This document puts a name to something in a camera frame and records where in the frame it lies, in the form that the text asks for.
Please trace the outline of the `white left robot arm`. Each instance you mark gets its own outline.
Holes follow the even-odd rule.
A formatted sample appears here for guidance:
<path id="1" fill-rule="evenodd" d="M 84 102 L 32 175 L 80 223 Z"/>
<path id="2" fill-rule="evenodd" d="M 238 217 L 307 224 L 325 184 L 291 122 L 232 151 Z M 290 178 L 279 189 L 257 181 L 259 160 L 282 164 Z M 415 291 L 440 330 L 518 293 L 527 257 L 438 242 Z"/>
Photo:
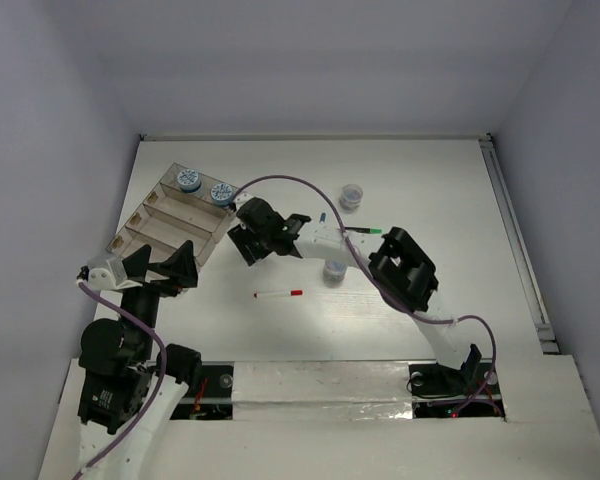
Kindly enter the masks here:
<path id="1" fill-rule="evenodd" d="M 142 479 L 176 405 L 203 386 L 198 351 L 166 344 L 155 331 L 159 303 L 198 284 L 187 240 L 154 262 L 145 244 L 127 257 L 106 254 L 80 270 L 78 288 L 115 312 L 82 332 L 85 373 L 77 479 Z"/>

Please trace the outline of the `blue-lidded cleaning gel jar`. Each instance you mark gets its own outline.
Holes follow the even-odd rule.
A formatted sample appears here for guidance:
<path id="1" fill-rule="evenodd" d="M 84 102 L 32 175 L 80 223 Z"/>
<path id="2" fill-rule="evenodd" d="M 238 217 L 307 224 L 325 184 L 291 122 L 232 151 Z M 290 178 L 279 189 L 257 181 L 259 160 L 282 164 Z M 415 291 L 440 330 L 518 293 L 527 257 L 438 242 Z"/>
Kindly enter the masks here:
<path id="1" fill-rule="evenodd" d="M 185 194 L 199 195 L 202 191 L 202 180 L 195 169 L 183 169 L 176 175 L 176 183 Z"/>

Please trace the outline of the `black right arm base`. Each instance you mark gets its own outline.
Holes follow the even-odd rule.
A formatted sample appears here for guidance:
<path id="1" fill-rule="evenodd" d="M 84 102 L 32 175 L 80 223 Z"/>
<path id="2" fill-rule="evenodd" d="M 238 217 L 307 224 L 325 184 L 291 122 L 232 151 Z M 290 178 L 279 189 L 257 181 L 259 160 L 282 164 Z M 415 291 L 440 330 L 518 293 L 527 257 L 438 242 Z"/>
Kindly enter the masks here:
<path id="1" fill-rule="evenodd" d="M 409 366 L 406 389 L 411 394 L 416 419 L 506 417 L 497 372 L 481 362 L 475 376 L 466 382 L 455 370 L 435 363 Z"/>

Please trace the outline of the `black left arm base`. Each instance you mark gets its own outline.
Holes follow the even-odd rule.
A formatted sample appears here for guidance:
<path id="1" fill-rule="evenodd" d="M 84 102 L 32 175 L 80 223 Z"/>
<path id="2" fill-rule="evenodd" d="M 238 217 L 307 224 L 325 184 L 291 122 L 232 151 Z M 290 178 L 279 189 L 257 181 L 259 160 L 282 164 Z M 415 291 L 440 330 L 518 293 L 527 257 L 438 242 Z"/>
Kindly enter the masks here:
<path id="1" fill-rule="evenodd" d="M 203 363 L 199 384 L 179 401 L 171 420 L 232 420 L 233 386 L 233 363 Z"/>

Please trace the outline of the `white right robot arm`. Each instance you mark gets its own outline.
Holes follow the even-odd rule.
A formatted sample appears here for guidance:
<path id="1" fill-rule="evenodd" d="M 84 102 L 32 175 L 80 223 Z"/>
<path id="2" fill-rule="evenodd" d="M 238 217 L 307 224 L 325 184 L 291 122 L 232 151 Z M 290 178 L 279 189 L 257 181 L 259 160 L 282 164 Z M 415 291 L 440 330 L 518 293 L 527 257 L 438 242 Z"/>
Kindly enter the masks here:
<path id="1" fill-rule="evenodd" d="M 453 392 L 462 392 L 476 381 L 481 353 L 455 335 L 459 321 L 442 302 L 436 267 L 404 229 L 361 234 L 307 215 L 284 218 L 257 197 L 235 202 L 232 209 L 238 225 L 228 235 L 248 265 L 275 254 L 358 269 L 370 277 L 389 306 L 414 320 L 434 353 L 436 381 Z"/>

